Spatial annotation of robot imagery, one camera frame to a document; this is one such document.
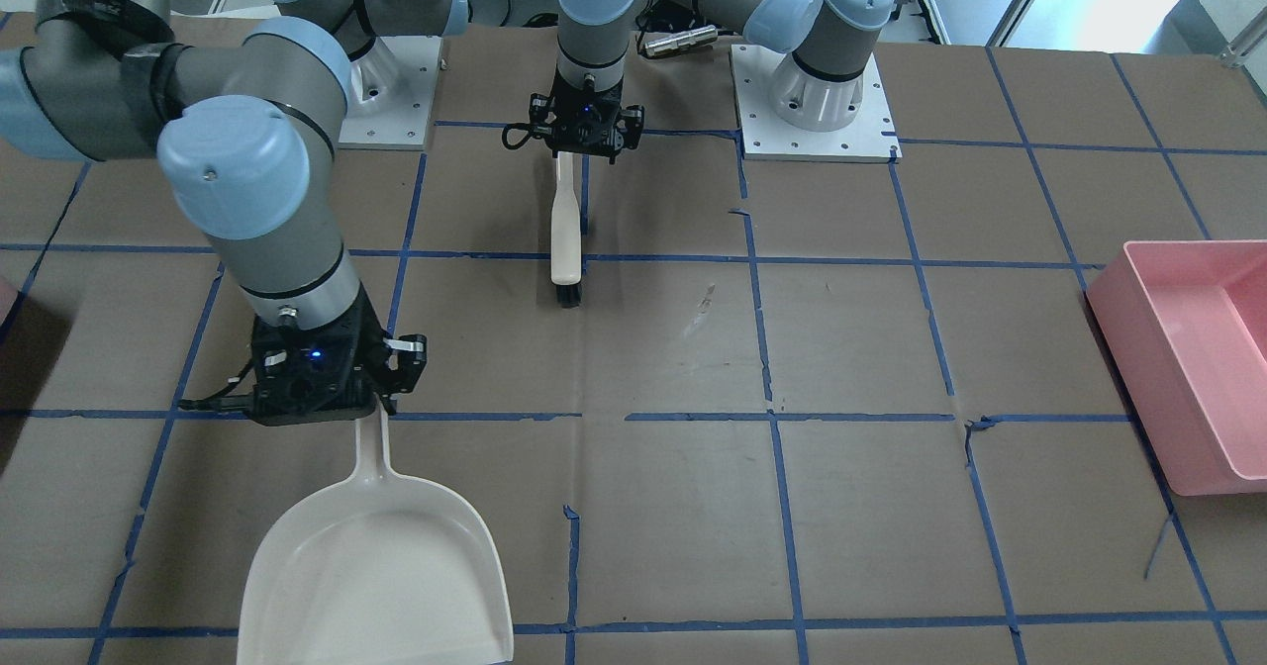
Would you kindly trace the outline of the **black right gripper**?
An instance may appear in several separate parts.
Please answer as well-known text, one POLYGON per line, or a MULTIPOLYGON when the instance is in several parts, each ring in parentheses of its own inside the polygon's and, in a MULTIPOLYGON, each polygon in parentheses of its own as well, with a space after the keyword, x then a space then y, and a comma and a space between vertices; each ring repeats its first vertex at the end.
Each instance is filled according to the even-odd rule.
POLYGON ((274 328, 257 320, 252 339, 256 385, 247 415, 258 426, 307 426, 351 421, 412 393, 427 364, 424 334, 394 339, 361 290, 329 324, 315 331, 274 328))

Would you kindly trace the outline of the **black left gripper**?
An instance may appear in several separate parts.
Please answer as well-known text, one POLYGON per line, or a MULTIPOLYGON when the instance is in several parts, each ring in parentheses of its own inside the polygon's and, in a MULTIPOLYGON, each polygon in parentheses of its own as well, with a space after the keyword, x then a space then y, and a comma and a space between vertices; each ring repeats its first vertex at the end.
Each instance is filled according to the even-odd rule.
POLYGON ((597 91, 593 79, 574 87, 552 79, 551 92, 530 100, 530 137, 544 141, 555 155, 576 152, 614 163, 622 149, 636 149, 645 128, 645 106, 622 106, 622 84, 597 91))

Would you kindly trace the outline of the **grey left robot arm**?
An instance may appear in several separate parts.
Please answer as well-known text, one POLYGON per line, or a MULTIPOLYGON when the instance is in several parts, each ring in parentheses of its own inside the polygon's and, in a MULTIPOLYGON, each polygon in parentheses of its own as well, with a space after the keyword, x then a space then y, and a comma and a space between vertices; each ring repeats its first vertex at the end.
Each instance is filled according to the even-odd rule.
POLYGON ((874 49, 896 0, 557 0, 557 62, 530 118, 507 125, 522 143, 614 160, 634 149, 645 110, 625 106, 634 30, 658 3, 693 13, 697 28, 653 41, 646 57, 706 46, 734 30, 734 91, 745 149, 769 160, 892 161, 900 142, 874 49))

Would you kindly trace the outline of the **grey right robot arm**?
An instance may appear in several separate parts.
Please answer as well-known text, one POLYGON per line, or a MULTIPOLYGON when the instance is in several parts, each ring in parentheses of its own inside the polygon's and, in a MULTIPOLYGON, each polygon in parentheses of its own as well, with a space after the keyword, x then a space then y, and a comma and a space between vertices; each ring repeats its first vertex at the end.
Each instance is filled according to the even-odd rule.
POLYGON ((253 309, 248 393, 182 410, 258 426, 393 415, 423 334, 386 332, 353 269, 329 179, 356 63, 384 37, 446 37, 469 0, 272 0, 239 47, 179 43, 170 0, 37 0, 37 43, 3 51, 3 138, 46 160, 153 156, 253 309))

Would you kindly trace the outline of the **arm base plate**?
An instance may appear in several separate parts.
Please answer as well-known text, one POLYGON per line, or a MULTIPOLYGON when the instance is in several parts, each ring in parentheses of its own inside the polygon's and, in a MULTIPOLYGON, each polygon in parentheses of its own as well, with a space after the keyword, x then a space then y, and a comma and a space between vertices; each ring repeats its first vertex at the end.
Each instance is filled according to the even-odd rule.
POLYGON ((859 77, 810 77, 787 53, 731 48, 742 152, 753 160, 862 161, 902 156, 874 56, 859 77))
POLYGON ((386 37, 352 63, 341 149, 426 149, 438 87, 440 37, 386 37))

